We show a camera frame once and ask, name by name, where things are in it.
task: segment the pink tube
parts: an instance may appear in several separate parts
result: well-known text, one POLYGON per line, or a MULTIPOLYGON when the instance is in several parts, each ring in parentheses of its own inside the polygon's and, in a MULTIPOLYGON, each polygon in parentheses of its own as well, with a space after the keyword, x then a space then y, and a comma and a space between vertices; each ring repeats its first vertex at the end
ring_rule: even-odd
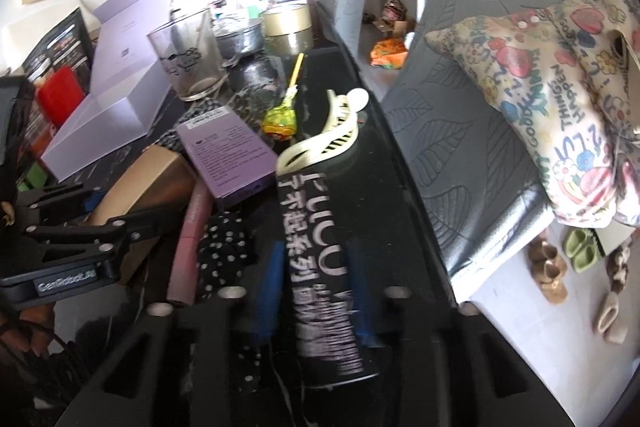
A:
POLYGON ((213 196, 202 179, 198 179, 184 218, 174 266, 166 291, 166 299, 172 303, 192 305, 198 288, 197 249, 204 233, 204 226, 211 215, 213 196))

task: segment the tiled floor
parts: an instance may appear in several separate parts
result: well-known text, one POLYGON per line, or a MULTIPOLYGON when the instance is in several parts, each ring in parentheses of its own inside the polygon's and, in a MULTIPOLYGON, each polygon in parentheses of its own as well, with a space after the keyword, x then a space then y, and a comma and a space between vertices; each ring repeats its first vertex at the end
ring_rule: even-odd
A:
MULTIPOLYGON (((565 228, 554 224, 559 247, 565 228)), ((473 295, 490 318, 556 396, 577 427, 596 427, 615 405, 640 357, 640 243, 632 248, 629 282, 620 295, 620 318, 629 325, 622 346, 593 333, 594 316, 609 289, 604 262, 582 274, 571 268, 569 292, 549 304, 529 274, 525 251, 503 264, 473 295)))

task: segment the brown slipper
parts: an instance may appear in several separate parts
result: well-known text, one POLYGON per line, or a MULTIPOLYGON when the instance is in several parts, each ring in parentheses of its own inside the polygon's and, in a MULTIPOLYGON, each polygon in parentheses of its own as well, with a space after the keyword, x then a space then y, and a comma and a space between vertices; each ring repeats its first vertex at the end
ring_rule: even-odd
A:
POLYGON ((620 269, 611 277, 611 291, 620 295, 626 287, 626 280, 629 277, 629 267, 623 264, 620 269))
POLYGON ((560 269, 561 277, 564 277, 567 271, 566 261, 562 255, 558 253, 558 248, 550 245, 546 241, 535 241, 529 246, 529 260, 534 263, 543 263, 551 261, 560 269))
POLYGON ((531 269, 533 279, 538 283, 546 300, 551 304, 562 304, 568 292, 562 283, 561 269, 552 261, 535 263, 531 269))

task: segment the red container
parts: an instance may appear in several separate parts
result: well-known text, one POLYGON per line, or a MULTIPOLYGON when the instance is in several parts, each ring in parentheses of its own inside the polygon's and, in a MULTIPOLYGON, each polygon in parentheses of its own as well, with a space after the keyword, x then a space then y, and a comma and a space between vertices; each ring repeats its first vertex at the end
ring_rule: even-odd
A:
POLYGON ((78 78, 69 66, 62 66, 36 92, 40 107, 58 128, 62 127, 84 97, 78 78))

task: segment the green slipper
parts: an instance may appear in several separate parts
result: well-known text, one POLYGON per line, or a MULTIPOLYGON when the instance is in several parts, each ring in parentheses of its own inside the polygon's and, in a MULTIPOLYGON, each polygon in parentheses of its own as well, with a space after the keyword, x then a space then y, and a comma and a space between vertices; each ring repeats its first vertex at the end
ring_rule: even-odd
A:
POLYGON ((564 253, 571 259, 576 273, 584 272, 602 259, 597 240, 588 229, 571 230, 564 238, 564 253))
POLYGON ((582 248, 586 247, 591 237, 591 230, 587 229, 571 229, 564 238, 564 254, 573 259, 582 248))
POLYGON ((585 245, 571 259, 571 266, 574 267, 576 273, 582 273, 586 269, 591 268, 600 260, 598 247, 596 245, 585 245))

